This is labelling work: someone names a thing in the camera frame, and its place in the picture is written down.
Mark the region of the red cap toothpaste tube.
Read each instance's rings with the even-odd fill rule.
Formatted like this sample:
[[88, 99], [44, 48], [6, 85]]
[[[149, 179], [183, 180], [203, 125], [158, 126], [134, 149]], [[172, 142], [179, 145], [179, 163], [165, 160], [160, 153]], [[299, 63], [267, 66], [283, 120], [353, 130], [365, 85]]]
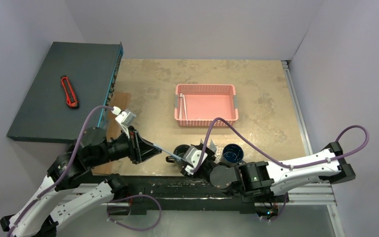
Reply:
[[217, 152], [217, 146], [214, 144], [213, 140], [210, 140], [208, 149], [213, 152], [214, 154]]

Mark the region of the dark blue cup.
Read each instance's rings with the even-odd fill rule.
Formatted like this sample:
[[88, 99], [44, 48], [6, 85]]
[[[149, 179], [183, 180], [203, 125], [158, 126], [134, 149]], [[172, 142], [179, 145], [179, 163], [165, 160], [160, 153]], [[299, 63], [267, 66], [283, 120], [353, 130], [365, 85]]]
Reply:
[[228, 144], [224, 146], [222, 150], [221, 160], [222, 162], [234, 166], [245, 163], [243, 160], [244, 151], [237, 144]]

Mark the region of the dark green mug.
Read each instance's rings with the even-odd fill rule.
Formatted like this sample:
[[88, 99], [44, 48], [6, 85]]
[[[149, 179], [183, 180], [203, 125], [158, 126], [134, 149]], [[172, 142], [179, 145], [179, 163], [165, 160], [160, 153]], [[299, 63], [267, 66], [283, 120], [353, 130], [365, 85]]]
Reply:
[[[181, 158], [183, 158], [184, 154], [187, 152], [187, 150], [190, 148], [189, 145], [186, 145], [186, 144], [182, 144], [182, 145], [179, 145], [177, 146], [174, 151], [173, 151], [173, 154], [174, 155], [177, 155]], [[178, 163], [179, 162], [179, 159], [176, 159], [174, 158], [173, 156], [167, 156], [165, 158], [166, 162], [168, 163]]]

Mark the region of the white toothbrush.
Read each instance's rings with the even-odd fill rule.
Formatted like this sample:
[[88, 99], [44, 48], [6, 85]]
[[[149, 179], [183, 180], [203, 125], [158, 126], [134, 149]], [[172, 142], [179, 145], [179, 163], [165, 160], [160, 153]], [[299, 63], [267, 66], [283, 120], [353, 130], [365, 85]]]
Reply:
[[187, 114], [187, 107], [186, 107], [186, 97], [183, 93], [179, 94], [180, 98], [180, 111], [179, 111], [179, 119], [188, 119], [188, 114]]

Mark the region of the white toothpaste tube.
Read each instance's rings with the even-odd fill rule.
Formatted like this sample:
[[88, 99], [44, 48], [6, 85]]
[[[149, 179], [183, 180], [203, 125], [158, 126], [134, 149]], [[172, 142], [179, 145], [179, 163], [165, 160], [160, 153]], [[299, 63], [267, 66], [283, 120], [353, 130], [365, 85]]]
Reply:
[[207, 145], [204, 143], [202, 139], [200, 139], [199, 149], [204, 153], [207, 151]]

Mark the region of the clear textured oval tray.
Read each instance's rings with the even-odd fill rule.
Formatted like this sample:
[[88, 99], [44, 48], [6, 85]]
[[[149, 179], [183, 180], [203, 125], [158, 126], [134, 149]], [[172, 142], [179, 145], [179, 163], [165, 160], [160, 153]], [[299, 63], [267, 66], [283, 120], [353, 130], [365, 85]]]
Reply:
[[206, 148], [204, 154], [206, 155], [206, 158], [204, 158], [196, 173], [208, 173], [218, 165], [233, 167], [245, 163], [243, 160], [244, 151], [237, 144], [228, 144], [222, 148], [219, 148], [218, 154], [214, 153], [210, 148]]

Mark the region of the grey toothbrush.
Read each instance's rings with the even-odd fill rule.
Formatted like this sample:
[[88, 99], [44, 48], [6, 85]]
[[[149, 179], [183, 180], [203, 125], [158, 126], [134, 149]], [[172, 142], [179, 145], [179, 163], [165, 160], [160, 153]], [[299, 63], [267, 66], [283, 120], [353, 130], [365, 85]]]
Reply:
[[164, 148], [162, 148], [161, 146], [157, 145], [157, 144], [153, 144], [154, 147], [156, 147], [157, 149], [160, 149], [162, 152], [165, 152], [169, 155], [169, 157], [171, 159], [174, 159], [174, 160], [183, 160], [183, 158], [181, 158], [180, 156], [174, 154], [173, 152], [170, 152]]

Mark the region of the pink plastic basket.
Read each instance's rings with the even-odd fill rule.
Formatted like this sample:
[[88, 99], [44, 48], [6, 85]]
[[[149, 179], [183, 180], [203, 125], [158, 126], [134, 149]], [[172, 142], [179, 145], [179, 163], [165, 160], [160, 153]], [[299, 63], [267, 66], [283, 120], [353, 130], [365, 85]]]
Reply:
[[[188, 119], [179, 119], [180, 98], [186, 97]], [[180, 127], [208, 127], [217, 117], [233, 125], [239, 118], [236, 90], [231, 84], [179, 84], [175, 89], [174, 118]]]

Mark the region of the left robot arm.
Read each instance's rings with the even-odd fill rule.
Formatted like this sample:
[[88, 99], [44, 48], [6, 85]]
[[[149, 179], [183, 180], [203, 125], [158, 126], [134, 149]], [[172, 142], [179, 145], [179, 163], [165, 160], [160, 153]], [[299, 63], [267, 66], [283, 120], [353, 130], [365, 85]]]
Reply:
[[0, 219], [1, 228], [9, 237], [54, 237], [92, 207], [134, 198], [119, 174], [95, 176], [92, 168], [121, 158], [140, 164], [160, 153], [134, 129], [108, 140], [105, 130], [90, 127], [56, 158], [27, 204]]

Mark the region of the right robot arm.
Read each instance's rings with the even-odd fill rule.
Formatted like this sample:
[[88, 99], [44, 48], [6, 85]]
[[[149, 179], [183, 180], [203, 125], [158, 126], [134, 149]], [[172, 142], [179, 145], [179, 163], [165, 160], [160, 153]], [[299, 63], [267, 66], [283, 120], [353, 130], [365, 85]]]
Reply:
[[287, 161], [287, 164], [259, 161], [229, 166], [216, 163], [210, 149], [202, 152], [202, 145], [186, 145], [178, 153], [181, 173], [187, 177], [202, 178], [226, 196], [241, 194], [269, 201], [288, 191], [313, 182], [328, 181], [340, 184], [356, 178], [355, 171], [343, 155], [339, 142], [329, 143], [322, 151]]

